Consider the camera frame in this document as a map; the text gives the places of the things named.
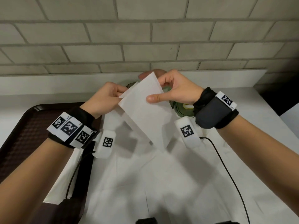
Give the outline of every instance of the brown tray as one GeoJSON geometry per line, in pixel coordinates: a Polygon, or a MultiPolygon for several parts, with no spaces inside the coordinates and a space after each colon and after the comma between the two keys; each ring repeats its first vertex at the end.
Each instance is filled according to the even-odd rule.
{"type": "MultiPolygon", "coordinates": [[[[47,127],[63,112],[82,103],[36,105],[25,112],[0,148],[0,182],[17,168],[40,144],[47,139],[47,127]]],[[[95,121],[99,129],[101,118],[95,121]]],[[[90,143],[83,156],[91,152],[90,143]]],[[[85,158],[78,169],[73,195],[59,205],[42,203],[32,224],[78,223],[82,217],[92,169],[93,156],[85,158]]]]}

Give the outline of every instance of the cable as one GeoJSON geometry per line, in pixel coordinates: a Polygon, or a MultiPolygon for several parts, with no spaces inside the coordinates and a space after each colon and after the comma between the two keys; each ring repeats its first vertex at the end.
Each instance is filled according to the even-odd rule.
{"type": "Polygon", "coordinates": [[[238,193],[239,193],[239,195],[240,195],[240,197],[241,197],[241,200],[242,200],[242,203],[243,203],[243,206],[244,206],[245,212],[246,212],[246,216],[247,216],[248,224],[250,224],[250,220],[249,220],[248,212],[247,212],[247,209],[246,209],[246,206],[245,206],[245,203],[244,203],[243,197],[242,197],[242,195],[241,195],[241,193],[240,193],[240,191],[239,191],[239,189],[238,189],[238,187],[237,187],[237,185],[236,185],[235,181],[233,180],[232,176],[230,175],[230,173],[229,173],[228,169],[226,168],[226,166],[225,166],[225,164],[224,164],[224,162],[223,162],[223,160],[222,160],[222,158],[221,158],[221,156],[220,156],[219,152],[217,151],[217,149],[216,149],[216,147],[215,147],[214,143],[213,143],[213,142],[212,142],[212,141],[211,141],[209,138],[207,138],[207,137],[200,137],[200,139],[208,139],[208,140],[211,142],[212,146],[214,147],[214,149],[215,149],[215,151],[216,151],[217,155],[219,156],[219,158],[220,158],[220,160],[221,160],[221,162],[222,162],[222,164],[223,164],[224,168],[226,169],[226,171],[227,171],[228,175],[230,176],[231,180],[233,181],[233,183],[234,183],[234,185],[235,185],[235,187],[236,187],[236,189],[237,189],[237,191],[238,191],[238,193]]]}
{"type": "Polygon", "coordinates": [[[70,187],[71,187],[71,183],[72,183],[72,181],[73,181],[73,178],[74,178],[74,176],[75,176],[75,173],[76,173],[78,167],[80,166],[80,163],[81,163],[81,162],[82,162],[88,155],[93,154],[93,153],[95,153],[95,151],[90,152],[90,153],[86,154],[85,156],[83,156],[83,157],[81,158],[81,160],[79,161],[79,163],[77,164],[77,166],[76,166],[76,168],[75,168],[75,170],[74,170],[73,176],[72,176],[72,178],[71,178],[71,180],[70,180],[70,183],[69,183],[69,186],[68,186],[68,190],[66,191],[66,195],[65,195],[65,198],[66,198],[66,199],[68,198],[68,194],[69,194],[69,190],[70,190],[70,187]]]}

